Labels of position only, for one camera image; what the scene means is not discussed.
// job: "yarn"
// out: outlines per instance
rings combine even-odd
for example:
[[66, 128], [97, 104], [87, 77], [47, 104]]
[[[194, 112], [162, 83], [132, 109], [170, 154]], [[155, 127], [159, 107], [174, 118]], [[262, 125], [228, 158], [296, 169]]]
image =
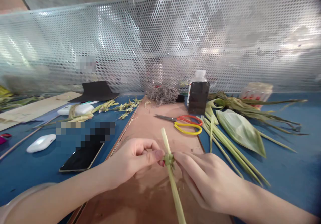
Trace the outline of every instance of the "yarn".
[[155, 107], [159, 107], [163, 104], [176, 103], [179, 92], [172, 87], [160, 86], [155, 88], [151, 93], [147, 94], [147, 97], [156, 101]]

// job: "black phone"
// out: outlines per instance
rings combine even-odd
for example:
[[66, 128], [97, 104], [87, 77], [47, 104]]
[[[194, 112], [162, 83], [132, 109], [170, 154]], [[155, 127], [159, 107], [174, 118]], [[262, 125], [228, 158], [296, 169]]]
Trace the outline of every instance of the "black phone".
[[59, 172], [82, 172], [88, 170], [105, 143], [95, 143], [76, 150], [59, 169]]
[[192, 82], [187, 111], [189, 114], [203, 115], [207, 102], [209, 82]]

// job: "red and yellow scissors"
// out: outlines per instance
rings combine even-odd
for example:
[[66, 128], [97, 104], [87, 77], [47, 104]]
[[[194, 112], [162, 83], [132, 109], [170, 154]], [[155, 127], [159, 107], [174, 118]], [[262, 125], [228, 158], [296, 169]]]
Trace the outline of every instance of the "red and yellow scissors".
[[[184, 134], [188, 134], [188, 135], [198, 135], [202, 132], [202, 120], [198, 119], [197, 117], [195, 116], [192, 116], [192, 115], [181, 115], [181, 116], [178, 116], [177, 118], [171, 118], [171, 117], [167, 117], [167, 116], [163, 116], [163, 115], [158, 115], [158, 114], [155, 114], [154, 115], [155, 117], [159, 117], [161, 119], [165, 119], [165, 120], [169, 120], [169, 121], [174, 121], [174, 127], [176, 129], [178, 129], [179, 131], [181, 131], [182, 133]], [[192, 118], [192, 119], [196, 119], [199, 123], [195, 123], [195, 122], [192, 122], [188, 119], [185, 119], [184, 117], [189, 117], [189, 118]], [[177, 122], [177, 120], [183, 120], [185, 122], [188, 122], [189, 124], [183, 124], [183, 123], [179, 123]], [[198, 128], [199, 131], [197, 132], [188, 132], [188, 131], [185, 131], [185, 130], [182, 130], [180, 127], [178, 127], [178, 125], [180, 126], [192, 126], [192, 127], [195, 127], [195, 128]]]

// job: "computer mouse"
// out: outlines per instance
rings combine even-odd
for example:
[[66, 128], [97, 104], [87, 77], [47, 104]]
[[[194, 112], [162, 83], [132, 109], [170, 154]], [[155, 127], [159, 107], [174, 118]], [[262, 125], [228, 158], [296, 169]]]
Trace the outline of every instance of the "computer mouse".
[[44, 150], [47, 148], [54, 140], [56, 139], [55, 134], [51, 135], [44, 135], [41, 136], [39, 139], [37, 139], [35, 142], [33, 142], [28, 148], [28, 153], [34, 153], [41, 150]]

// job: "blue table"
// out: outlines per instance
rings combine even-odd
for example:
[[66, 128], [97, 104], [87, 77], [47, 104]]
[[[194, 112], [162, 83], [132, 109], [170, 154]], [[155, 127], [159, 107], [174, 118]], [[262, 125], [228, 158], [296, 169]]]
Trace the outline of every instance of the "blue table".
[[[137, 95], [138, 99], [142, 99], [144, 95]], [[130, 99], [133, 100], [135, 95], [130, 95]], [[117, 99], [119, 104], [128, 102], [128, 95], [121, 95]], [[96, 107], [104, 102], [94, 104]], [[96, 112], [94, 117], [87, 120], [85, 123], [90, 122], [115, 122], [115, 134], [111, 135], [110, 141], [106, 141], [99, 155], [97, 156], [92, 167], [102, 163], [111, 149], [113, 148], [118, 137], [122, 133], [124, 127], [131, 119], [131, 114], [124, 120], [118, 119], [123, 112], [108, 111], [106, 113]], [[62, 120], [66, 116], [60, 116], [55, 119]], [[0, 155], [5, 153], [10, 147], [12, 147], [19, 140], [33, 132], [35, 129], [32, 127], [38, 125], [38, 121], [32, 121], [25, 124], [18, 124], [9, 129], [3, 130], [0, 134], [10, 133], [12, 137], [4, 144], [0, 145]], [[14, 197], [24, 192], [25, 190], [46, 182], [62, 182], [77, 173], [59, 173], [59, 168], [65, 163], [70, 155], [78, 147], [77, 143], [68, 141], [70, 136], [59, 136], [60, 143], [54, 141], [47, 149], [36, 152], [27, 153], [27, 147], [32, 144], [36, 139], [43, 135], [55, 134], [55, 124], [45, 126], [30, 136], [27, 140], [22, 142], [16, 149], [9, 153], [4, 159], [0, 161], [0, 206], [7, 204]]]
[[[142, 99], [142, 97], [143, 95], [137, 96], [138, 99]], [[273, 94], [269, 101], [288, 99], [308, 99], [309, 101], [304, 104], [289, 106], [281, 112], [278, 111], [282, 109], [283, 104], [264, 106], [262, 110], [274, 110], [276, 111], [275, 114], [282, 118], [301, 123], [302, 132], [309, 133], [309, 135], [294, 136], [271, 128], [256, 127], [259, 131], [293, 148], [298, 152], [297, 154], [266, 139], [263, 139], [263, 142], [267, 159], [238, 144], [236, 146], [270, 182], [271, 187], [267, 188], [270, 192], [308, 212], [320, 216], [321, 145], [319, 133], [321, 126], [321, 93]], [[125, 103], [128, 101], [128, 96], [119, 97], [117, 101]], [[111, 138], [109, 143], [106, 142], [93, 166], [105, 160], [123, 128], [128, 120], [130, 120], [129, 116], [125, 121], [118, 120], [120, 115], [121, 113], [107, 112], [98, 114], [97, 112], [95, 117], [89, 120], [95, 122], [116, 122], [115, 136]], [[13, 137], [7, 143], [0, 145], [0, 154], [3, 154], [16, 142], [31, 133], [33, 130], [30, 128], [35, 125], [37, 125], [37, 122], [30, 122], [2, 131], [0, 134], [11, 133]], [[0, 205], [6, 204], [12, 198], [32, 186], [45, 182], [61, 182], [75, 175], [75, 173], [61, 174], [58, 172], [61, 165], [75, 149], [75, 146], [68, 145], [68, 142], [61, 142], [60, 147], [53, 143], [46, 150], [34, 154], [26, 152], [27, 147], [37, 138], [54, 132], [54, 126], [44, 127], [28, 140], [21, 143], [17, 149], [0, 162]], [[208, 152], [209, 136], [203, 131], [199, 138], [204, 150]], [[213, 153], [226, 161], [216, 145], [213, 145]], [[234, 163], [243, 176], [251, 181], [242, 168], [235, 161]]]
[[[285, 104], [263, 106], [263, 111], [273, 110], [275, 115], [284, 119], [302, 124], [302, 133], [305, 136], [295, 136], [282, 133], [273, 128], [255, 125], [262, 133], [281, 143], [291, 147], [298, 153], [284, 149], [267, 139], [263, 139], [267, 158], [250, 151], [239, 144], [235, 145], [245, 157], [261, 172], [271, 184], [268, 191], [282, 199], [314, 214], [320, 216], [321, 203], [321, 93], [282, 93], [272, 94], [269, 101], [283, 101], [289, 99], [307, 99], [307, 103], [296, 103], [280, 111]], [[199, 138], [205, 152], [209, 152], [209, 136], [203, 131]], [[231, 157], [235, 166], [243, 174], [244, 178], [252, 181], [248, 174], [234, 161], [229, 151], [222, 145], [225, 152]], [[214, 154], [227, 160], [220, 150], [213, 144]]]

